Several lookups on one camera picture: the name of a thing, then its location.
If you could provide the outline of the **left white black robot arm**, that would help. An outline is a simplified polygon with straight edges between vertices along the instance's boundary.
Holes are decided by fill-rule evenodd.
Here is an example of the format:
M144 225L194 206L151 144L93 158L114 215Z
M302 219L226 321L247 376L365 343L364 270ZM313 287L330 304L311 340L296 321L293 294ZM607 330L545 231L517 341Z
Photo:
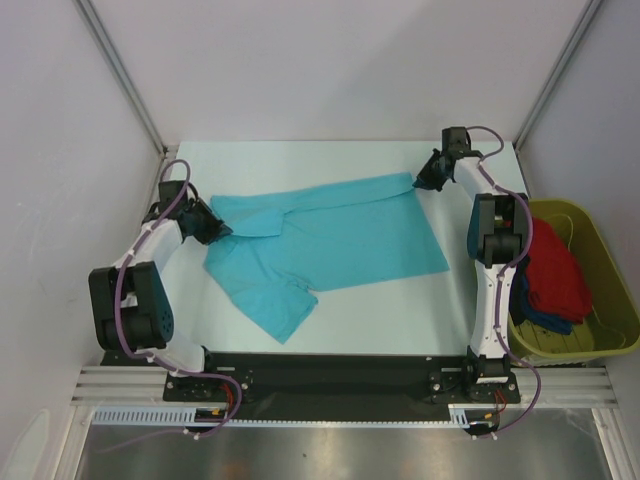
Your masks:
M221 376L206 366L208 351L175 327L161 279L171 256L188 238L208 246L232 233L200 198L192 184L162 181L159 200L144 217L125 254L108 267L92 270L88 285L96 337L106 352L156 363L172 374L187 375L197 398L214 397Z

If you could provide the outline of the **turquoise t shirt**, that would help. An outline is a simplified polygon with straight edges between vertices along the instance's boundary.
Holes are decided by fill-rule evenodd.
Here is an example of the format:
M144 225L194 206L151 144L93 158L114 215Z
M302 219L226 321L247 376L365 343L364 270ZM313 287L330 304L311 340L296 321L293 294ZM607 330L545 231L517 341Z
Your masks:
M317 293L448 271L410 173L254 196L214 195L230 234L208 248L207 273L279 343Z

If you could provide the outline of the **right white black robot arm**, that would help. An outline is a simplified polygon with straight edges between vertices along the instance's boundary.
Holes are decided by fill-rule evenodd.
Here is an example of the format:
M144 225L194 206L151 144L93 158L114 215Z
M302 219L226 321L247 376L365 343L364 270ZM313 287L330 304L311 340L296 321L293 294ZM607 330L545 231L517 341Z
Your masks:
M472 146L471 130L444 129L441 147L414 181L416 188L427 191L441 191L449 181L457 183L472 201L466 248L476 272L475 325L460 369L429 373L434 403L488 404L503 391L517 393L508 341L510 292L517 265L532 242L531 212L526 195L500 186L485 168L486 160L501 153L505 143L483 153Z

